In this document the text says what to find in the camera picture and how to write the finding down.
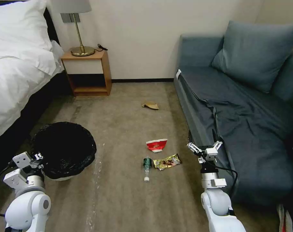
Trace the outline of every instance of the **sofa armrest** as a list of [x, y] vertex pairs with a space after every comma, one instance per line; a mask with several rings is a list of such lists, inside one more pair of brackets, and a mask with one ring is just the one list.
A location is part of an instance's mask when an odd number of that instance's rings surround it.
[[208, 67], [223, 47], [223, 36], [183, 34], [180, 37], [177, 68]]

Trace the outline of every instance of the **black trash bag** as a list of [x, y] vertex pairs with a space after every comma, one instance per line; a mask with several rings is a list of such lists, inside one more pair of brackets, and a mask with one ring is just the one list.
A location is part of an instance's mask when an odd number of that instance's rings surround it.
[[81, 173], [95, 159], [96, 143], [79, 124], [57, 122], [42, 127], [30, 141], [31, 156], [44, 157], [43, 172], [51, 179]]

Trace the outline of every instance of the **floor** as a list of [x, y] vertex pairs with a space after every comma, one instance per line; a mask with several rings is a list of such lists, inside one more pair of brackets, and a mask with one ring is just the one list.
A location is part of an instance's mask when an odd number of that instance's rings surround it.
[[[143, 101], [155, 101], [160, 109], [142, 108]], [[109, 97], [56, 99], [32, 133], [57, 121], [87, 128], [98, 150], [93, 164], [80, 175], [61, 182], [46, 180], [52, 200], [47, 232], [209, 231], [200, 202], [200, 166], [186, 147], [188, 127], [173, 83], [115, 83]], [[162, 138], [168, 139], [163, 152], [147, 149], [146, 141]], [[150, 182], [143, 181], [143, 158], [175, 153], [181, 165], [164, 171], [152, 169]], [[0, 181], [1, 212], [13, 198]], [[234, 209], [247, 232], [278, 231], [274, 210], [238, 205]], [[0, 217], [0, 231], [3, 228]]]

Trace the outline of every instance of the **bed frame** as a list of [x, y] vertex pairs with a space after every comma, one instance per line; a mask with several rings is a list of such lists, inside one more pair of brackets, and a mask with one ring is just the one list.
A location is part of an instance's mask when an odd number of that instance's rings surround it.
[[[0, 1], [0, 5], [13, 2], [18, 1]], [[44, 17], [50, 39], [59, 43], [54, 24], [47, 9], [44, 12]], [[70, 87], [64, 72], [55, 75], [42, 89], [33, 94], [21, 111], [21, 116], [0, 136], [0, 171], [6, 167], [24, 140], [29, 137], [30, 131], [52, 99], [59, 94], [70, 94]]]

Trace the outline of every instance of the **power cord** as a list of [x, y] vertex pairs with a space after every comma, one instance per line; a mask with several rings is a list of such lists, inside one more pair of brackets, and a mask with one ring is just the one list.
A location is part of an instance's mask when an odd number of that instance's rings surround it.
[[236, 182], [237, 182], [237, 179], [238, 179], [238, 172], [235, 171], [235, 170], [232, 170], [232, 169], [227, 169], [227, 168], [222, 168], [222, 167], [218, 167], [212, 163], [210, 163], [209, 161], [207, 161], [206, 159], [204, 159], [209, 165], [215, 167], [215, 168], [218, 168], [218, 169], [222, 169], [222, 170], [226, 170], [226, 171], [231, 171], [231, 172], [234, 172], [236, 174], [235, 178], [234, 178], [234, 181], [233, 181], [233, 184], [231, 186], [231, 189], [229, 191], [229, 197], [231, 198], [232, 194], [233, 194], [233, 190], [234, 190], [234, 187], [236, 185]]
[[6, 168], [4, 168], [1, 172], [0, 172], [0, 176], [6, 172], [9, 168], [13, 168], [15, 167], [15, 163], [13, 161], [9, 162], [8, 166]]
[[107, 51], [108, 49], [106, 49], [105, 47], [102, 47], [101, 44], [98, 44], [98, 47], [101, 48], [101, 50], [97, 50], [95, 49], [96, 51], [98, 52], [102, 52], [103, 50]]

